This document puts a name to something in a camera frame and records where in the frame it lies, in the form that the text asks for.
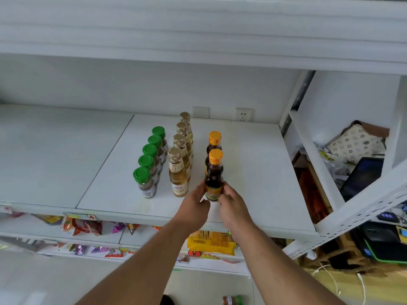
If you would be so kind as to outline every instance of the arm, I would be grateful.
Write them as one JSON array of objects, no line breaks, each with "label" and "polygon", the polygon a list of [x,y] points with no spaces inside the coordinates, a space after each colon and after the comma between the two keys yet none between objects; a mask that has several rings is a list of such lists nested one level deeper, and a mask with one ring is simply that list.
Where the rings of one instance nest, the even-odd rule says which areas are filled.
[{"label": "arm", "polygon": [[242,197],[226,182],[223,192],[221,218],[240,245],[265,304],[345,305],[253,223]]},{"label": "arm", "polygon": [[205,183],[201,182],[185,197],[168,224],[76,305],[160,304],[182,244],[208,218],[210,203],[200,202],[204,193]]}]

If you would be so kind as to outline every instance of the bottle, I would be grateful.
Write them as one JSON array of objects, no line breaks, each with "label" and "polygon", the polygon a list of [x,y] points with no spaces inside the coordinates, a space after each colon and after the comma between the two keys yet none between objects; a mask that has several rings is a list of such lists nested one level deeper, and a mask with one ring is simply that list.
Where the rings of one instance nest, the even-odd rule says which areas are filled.
[{"label": "bottle", "polygon": [[146,144],[143,146],[143,154],[151,155],[154,158],[155,169],[157,173],[160,173],[162,170],[160,159],[158,158],[157,147],[154,144]]},{"label": "bottle", "polygon": [[184,197],[188,193],[188,182],[181,150],[176,147],[169,148],[168,160],[173,193],[177,197]]},{"label": "bottle", "polygon": [[162,140],[159,135],[151,135],[147,141],[151,144],[154,144],[157,147],[158,158],[160,159],[161,165],[165,163],[165,153],[162,148]]},{"label": "bottle", "polygon": [[184,122],[180,122],[177,124],[177,133],[181,134],[185,137],[185,145],[186,149],[188,151],[188,156],[189,156],[189,167],[192,169],[192,149],[191,149],[191,143],[189,142],[189,134],[188,134],[188,125]]},{"label": "bottle", "polygon": [[191,169],[189,167],[189,156],[185,146],[185,137],[181,134],[174,135],[174,146],[181,150],[181,157],[184,161],[184,168],[186,169],[186,175],[188,181],[191,179]]},{"label": "bottle", "polygon": [[191,143],[191,157],[194,157],[194,135],[192,134],[191,128],[191,116],[188,112],[181,112],[180,113],[180,121],[186,123],[188,125],[188,136],[189,142]]},{"label": "bottle", "polygon": [[223,152],[220,149],[213,149],[209,152],[208,175],[205,178],[206,198],[211,201],[218,200],[223,189]]},{"label": "bottle", "polygon": [[146,167],[150,170],[153,184],[155,185],[155,187],[157,187],[157,183],[160,178],[158,176],[157,169],[155,169],[154,158],[151,155],[142,155],[138,159],[138,164],[140,165],[140,167]]},{"label": "bottle", "polygon": [[228,295],[223,297],[223,305],[243,305],[243,298],[241,295],[235,297]]},{"label": "bottle", "polygon": [[209,145],[206,148],[207,157],[205,159],[205,176],[208,174],[209,152],[213,149],[222,149],[221,147],[222,134],[217,131],[209,133]]},{"label": "bottle", "polygon": [[153,133],[153,135],[159,135],[161,137],[162,148],[164,150],[165,156],[167,156],[168,144],[167,144],[167,140],[165,139],[165,129],[164,129],[164,127],[156,126],[156,127],[153,128],[153,130],[151,132]]},{"label": "bottle", "polygon": [[155,195],[155,186],[150,176],[150,170],[146,167],[137,168],[133,172],[133,177],[141,189],[144,198],[151,199]]}]

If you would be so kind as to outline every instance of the orange bottle cap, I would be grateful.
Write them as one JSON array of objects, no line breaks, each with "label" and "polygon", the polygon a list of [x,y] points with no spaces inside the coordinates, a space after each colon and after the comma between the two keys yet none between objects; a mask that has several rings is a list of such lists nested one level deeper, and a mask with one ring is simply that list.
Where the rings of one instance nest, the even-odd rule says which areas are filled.
[{"label": "orange bottle cap", "polygon": [[217,146],[221,143],[222,134],[217,131],[213,131],[209,133],[209,143],[213,146]]},{"label": "orange bottle cap", "polygon": [[209,162],[213,165],[222,163],[223,152],[220,149],[213,149],[209,152]]}]

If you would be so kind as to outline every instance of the dark sauce bottle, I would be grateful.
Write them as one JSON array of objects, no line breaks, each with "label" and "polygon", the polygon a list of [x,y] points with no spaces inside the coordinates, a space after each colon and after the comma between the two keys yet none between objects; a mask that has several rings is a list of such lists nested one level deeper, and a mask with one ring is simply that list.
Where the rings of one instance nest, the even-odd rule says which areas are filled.
[{"label": "dark sauce bottle", "polygon": [[209,152],[208,174],[205,177],[206,198],[217,201],[223,189],[223,152],[213,149]]},{"label": "dark sauce bottle", "polygon": [[209,133],[209,145],[206,148],[206,160],[205,160],[205,177],[208,173],[208,164],[209,164],[209,152],[213,149],[222,149],[221,147],[222,134],[217,131]]}]

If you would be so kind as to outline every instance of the forearm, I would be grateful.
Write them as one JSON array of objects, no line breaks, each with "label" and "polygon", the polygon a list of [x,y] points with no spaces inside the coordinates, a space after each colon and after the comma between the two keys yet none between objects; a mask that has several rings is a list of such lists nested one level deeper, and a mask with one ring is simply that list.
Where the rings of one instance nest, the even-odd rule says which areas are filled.
[{"label": "forearm", "polygon": [[77,305],[159,304],[181,246],[188,237],[171,220],[133,257],[89,291]]},{"label": "forearm", "polygon": [[239,245],[265,304],[344,305],[255,225],[242,229]]}]

